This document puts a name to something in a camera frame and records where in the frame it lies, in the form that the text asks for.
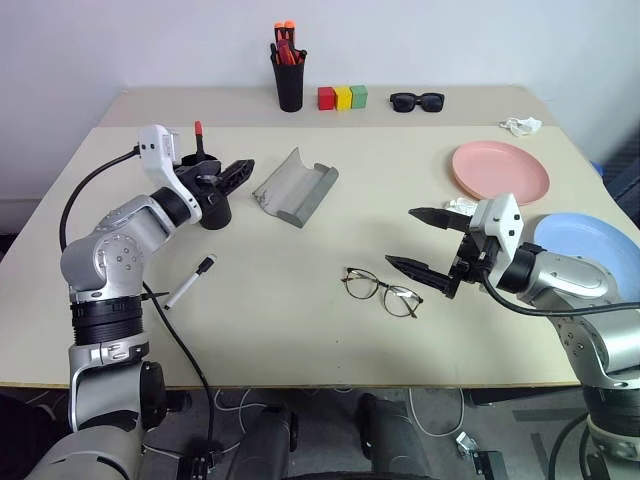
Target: white marker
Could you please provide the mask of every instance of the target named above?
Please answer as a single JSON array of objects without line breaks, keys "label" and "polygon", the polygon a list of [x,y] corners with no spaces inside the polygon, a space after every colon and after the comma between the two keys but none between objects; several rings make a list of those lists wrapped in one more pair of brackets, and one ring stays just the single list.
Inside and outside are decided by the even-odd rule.
[{"label": "white marker", "polygon": [[182,285],[178,287],[178,290],[176,290],[176,293],[174,293],[171,296],[171,298],[167,300],[167,303],[165,303],[164,305],[164,309],[165,310],[171,309],[176,304],[176,302],[180,300],[180,297],[184,295],[187,292],[187,290],[189,290],[191,285],[193,285],[193,283],[200,277],[200,275],[202,275],[204,272],[209,270],[217,259],[218,257],[216,257],[213,254],[207,255],[205,259],[202,261],[202,263],[198,265],[198,269],[196,270],[196,273],[194,273],[189,278],[187,278],[182,283]]}]

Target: yellow block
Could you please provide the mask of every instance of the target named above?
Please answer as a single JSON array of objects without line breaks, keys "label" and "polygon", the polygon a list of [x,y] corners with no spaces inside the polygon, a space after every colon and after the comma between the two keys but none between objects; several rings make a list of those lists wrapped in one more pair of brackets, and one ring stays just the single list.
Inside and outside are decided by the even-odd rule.
[{"label": "yellow block", "polygon": [[333,87],[336,92],[336,110],[351,109],[351,89],[349,87]]}]

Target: black cable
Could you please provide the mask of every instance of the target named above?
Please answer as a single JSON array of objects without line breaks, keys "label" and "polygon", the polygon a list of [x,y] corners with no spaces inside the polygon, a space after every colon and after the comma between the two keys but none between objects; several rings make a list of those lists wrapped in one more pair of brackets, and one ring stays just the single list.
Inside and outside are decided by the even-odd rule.
[{"label": "black cable", "polygon": [[589,468],[587,467],[587,442],[589,441],[589,426],[585,425],[580,437],[580,448],[578,449],[578,460],[580,461],[580,473],[584,480],[590,480]]},{"label": "black cable", "polygon": [[496,302],[509,310],[521,313],[522,315],[530,315],[532,317],[572,317],[577,315],[595,315],[596,313],[617,312],[619,310],[635,310],[640,308],[640,302],[614,303],[611,305],[599,305],[597,307],[576,308],[573,310],[537,310],[535,308],[524,308],[501,296],[498,291],[491,285],[489,281],[489,273],[486,270],[482,272],[482,284],[487,293]]},{"label": "black cable", "polygon": [[573,430],[574,428],[576,428],[576,426],[583,422],[588,415],[589,412],[584,412],[571,420],[565,425],[565,427],[556,438],[556,441],[553,444],[553,448],[551,449],[551,455],[549,455],[549,470],[547,472],[547,480],[556,479],[556,462],[558,461],[558,453],[560,452],[560,447],[562,447],[564,439],[567,438],[567,435],[571,433],[571,430]]},{"label": "black cable", "polygon": [[101,165],[98,168],[96,168],[93,172],[87,175],[73,190],[73,192],[71,193],[71,196],[67,200],[66,205],[64,206],[64,209],[62,210],[62,216],[60,217],[60,226],[58,227],[58,238],[60,240],[60,250],[64,251],[64,249],[67,248],[67,220],[69,219],[69,213],[71,213],[71,207],[76,201],[76,198],[78,198],[78,195],[80,195],[80,192],[82,191],[82,189],[86,187],[91,180],[93,180],[95,177],[100,175],[102,172],[104,172],[108,168],[111,168],[114,165],[122,163],[125,160],[128,160],[131,157],[138,155],[139,153],[140,153],[140,147],[136,145],[135,147],[133,147],[133,149],[129,153],[125,153],[121,157],[114,158],[110,162],[107,162],[104,165]]},{"label": "black cable", "polygon": [[200,368],[200,365],[198,365],[198,362],[196,361],[194,356],[191,354],[191,352],[189,351],[187,346],[184,344],[184,342],[182,341],[182,339],[180,338],[178,333],[173,329],[173,326],[171,326],[171,323],[169,323],[169,319],[164,314],[164,310],[162,310],[162,307],[160,306],[160,304],[158,303],[158,300],[154,296],[154,293],[153,293],[153,290],[151,290],[151,287],[149,287],[149,285],[147,285],[146,282],[142,282],[142,287],[149,294],[149,296],[151,298],[151,301],[153,302],[154,307],[156,307],[156,310],[158,311],[158,315],[160,315],[160,318],[162,319],[162,323],[164,323],[164,326],[167,327],[167,330],[169,330],[169,333],[171,334],[173,339],[176,341],[178,346],[182,349],[182,351],[185,354],[185,356],[189,359],[189,362],[191,362],[191,366],[196,371],[196,374],[200,378],[200,382],[202,383],[202,386],[204,387],[204,391],[207,394],[207,402],[209,404],[209,422],[208,422],[209,424],[208,424],[208,428],[207,428],[207,451],[212,451],[212,447],[213,447],[213,415],[214,415],[214,410],[215,410],[215,404],[213,403],[213,395],[211,394],[211,389],[209,388],[209,382],[207,382],[207,378],[204,376],[204,373],[203,373],[202,369]]}]

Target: white wall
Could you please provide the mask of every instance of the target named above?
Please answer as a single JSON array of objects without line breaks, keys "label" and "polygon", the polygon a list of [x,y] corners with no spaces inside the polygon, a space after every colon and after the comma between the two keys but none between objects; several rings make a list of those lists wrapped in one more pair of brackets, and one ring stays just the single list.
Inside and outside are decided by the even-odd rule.
[{"label": "white wall", "polygon": [[638,3],[3,0],[0,232],[21,226],[16,200],[46,192],[123,87],[271,83],[271,27],[286,18],[310,85],[525,85],[603,160],[640,118]]}]

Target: glasses frame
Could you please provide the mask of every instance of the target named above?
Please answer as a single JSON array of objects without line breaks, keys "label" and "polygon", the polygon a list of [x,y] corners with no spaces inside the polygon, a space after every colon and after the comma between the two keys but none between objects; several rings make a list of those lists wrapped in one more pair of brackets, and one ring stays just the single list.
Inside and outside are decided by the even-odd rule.
[{"label": "glasses frame", "polygon": [[[410,110],[398,110],[396,108],[395,100],[401,95],[406,95],[408,97],[413,98],[413,106],[411,107]],[[429,107],[428,105],[426,105],[425,102],[422,101],[422,99],[424,97],[429,97],[429,96],[437,97],[438,99],[440,99],[440,107],[439,108]],[[423,93],[422,95],[416,95],[415,93],[408,93],[408,92],[393,93],[389,97],[389,101],[393,105],[393,111],[394,112],[398,112],[398,113],[413,112],[413,110],[416,108],[416,105],[420,105],[425,112],[431,112],[431,113],[441,112],[442,109],[444,108],[444,95],[442,93],[435,93],[435,92]]]},{"label": "glasses frame", "polygon": [[[354,272],[354,271],[359,271],[359,272],[363,272],[363,273],[366,273],[366,274],[370,275],[371,278],[367,278],[367,280],[371,280],[372,282],[375,282],[376,288],[373,289],[373,292],[369,296],[367,296],[367,297],[357,297],[353,293],[351,293],[351,291],[349,290],[348,282],[349,282],[349,280],[351,280],[349,278],[349,275],[351,275],[351,273]],[[353,298],[356,298],[358,300],[368,300],[368,299],[372,298],[376,293],[378,293],[378,290],[380,289],[380,287],[383,287],[385,289],[385,292],[384,292],[384,296],[383,296],[383,299],[382,299],[382,304],[384,306],[384,309],[389,314],[393,315],[394,317],[399,317],[399,318],[404,318],[404,317],[418,318],[417,315],[416,315],[416,310],[418,309],[418,307],[420,306],[420,304],[424,300],[422,299],[422,297],[420,297],[420,295],[418,295],[416,292],[414,292],[413,290],[411,290],[411,289],[409,289],[407,287],[403,287],[403,286],[400,286],[400,285],[390,285],[388,283],[385,283],[385,282],[381,281],[376,275],[374,275],[370,271],[365,270],[364,268],[357,268],[357,267],[347,267],[347,276],[342,278],[342,279],[340,279],[340,280],[342,281],[342,283],[344,283],[344,287],[346,288],[347,293],[350,296],[352,296]],[[409,304],[407,303],[407,301],[403,297],[401,297],[400,295],[396,295],[398,298],[400,298],[400,300],[402,300],[404,302],[404,304],[407,307],[407,310],[409,311],[409,313],[407,313],[406,315],[397,315],[397,314],[393,313],[391,310],[389,310],[387,308],[387,295],[389,294],[389,291],[391,289],[393,289],[393,288],[401,288],[401,289],[406,290],[407,292],[411,293],[411,295],[413,295],[416,298],[416,300],[418,300],[418,305],[416,305],[415,308],[411,308],[409,306]]]}]

